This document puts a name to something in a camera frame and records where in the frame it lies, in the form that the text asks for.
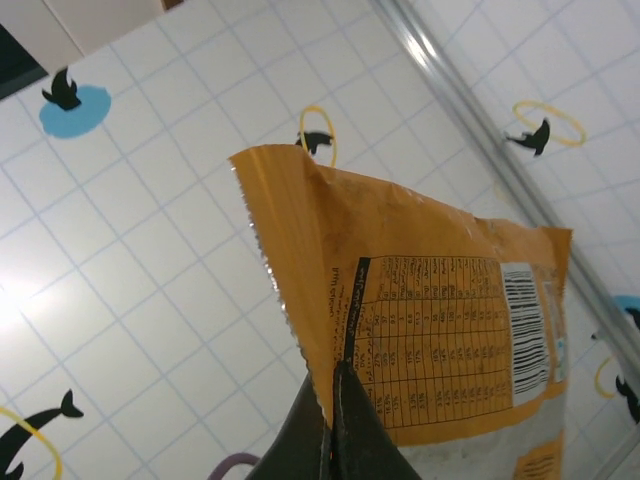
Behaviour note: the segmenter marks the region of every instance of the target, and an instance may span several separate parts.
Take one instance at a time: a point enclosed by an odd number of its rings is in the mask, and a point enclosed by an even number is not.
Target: nutrition facts table
[[[497,261],[360,259],[345,356],[386,428],[511,408],[511,345]]]

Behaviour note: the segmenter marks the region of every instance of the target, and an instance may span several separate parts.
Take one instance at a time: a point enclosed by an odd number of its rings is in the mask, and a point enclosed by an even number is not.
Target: black dolphin silhouette
[[[78,85],[71,80],[71,85],[67,84],[67,67],[64,67],[51,82],[51,93],[42,90],[42,96],[49,102],[55,103],[63,110],[73,110],[82,103],[76,93]]]
[[[36,413],[35,415],[31,415],[29,418],[25,419],[25,422],[36,430],[40,430],[60,414],[67,418],[81,418],[84,416],[84,413],[78,410],[78,408],[73,404],[73,392],[71,390],[62,397],[60,408],[52,408],[50,410],[44,410],[40,413]],[[7,470],[20,449],[30,438],[31,433],[27,432],[17,424],[7,430],[6,433],[0,437],[0,478],[3,480],[18,480],[22,477],[22,473],[24,472],[24,465],[22,462],[20,462],[11,472],[7,472]]]
[[[640,330],[640,311],[635,308],[626,308],[625,311],[633,317],[633,323]],[[640,400],[638,400],[638,396],[631,390],[626,381],[620,380],[619,376],[616,377],[616,389],[620,395],[627,399],[627,406],[633,420],[636,424],[640,423]]]
[[[324,132],[304,132],[304,140],[307,144],[307,149],[311,152],[311,155],[315,155],[318,150],[318,145],[331,146],[333,137]],[[296,145],[302,146],[300,132],[298,132],[298,141],[296,142]]]
[[[514,142],[525,148],[535,150],[533,156],[537,157],[544,151],[544,147],[547,146],[550,136],[551,128],[549,126],[549,120],[545,118],[544,120],[542,120],[542,125],[540,125],[540,128],[538,128],[535,133],[522,132],[521,138],[510,137],[509,135],[506,135],[505,137],[510,142]]]

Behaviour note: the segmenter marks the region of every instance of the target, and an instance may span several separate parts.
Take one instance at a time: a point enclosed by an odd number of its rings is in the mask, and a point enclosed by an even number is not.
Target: barcode
[[[526,263],[505,263],[501,269],[511,317],[511,378],[513,406],[517,407],[544,392],[549,380],[549,349],[531,267]]]

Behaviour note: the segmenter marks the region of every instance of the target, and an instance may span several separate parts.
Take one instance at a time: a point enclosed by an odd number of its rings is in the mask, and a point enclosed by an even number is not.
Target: black tongs
[[[333,428],[305,379],[276,441],[251,480],[414,480],[420,476],[393,445],[346,361],[333,376]]]

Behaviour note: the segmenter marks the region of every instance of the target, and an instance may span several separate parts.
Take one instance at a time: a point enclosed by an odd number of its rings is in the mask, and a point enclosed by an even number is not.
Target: metal rail
[[[466,134],[474,150],[496,173],[532,225],[563,226],[551,204],[518,159],[505,148],[493,120],[407,0],[371,0],[377,14],[409,53],[442,107]],[[624,378],[640,392],[640,345],[587,258],[573,246],[569,280],[596,318],[618,359]]]

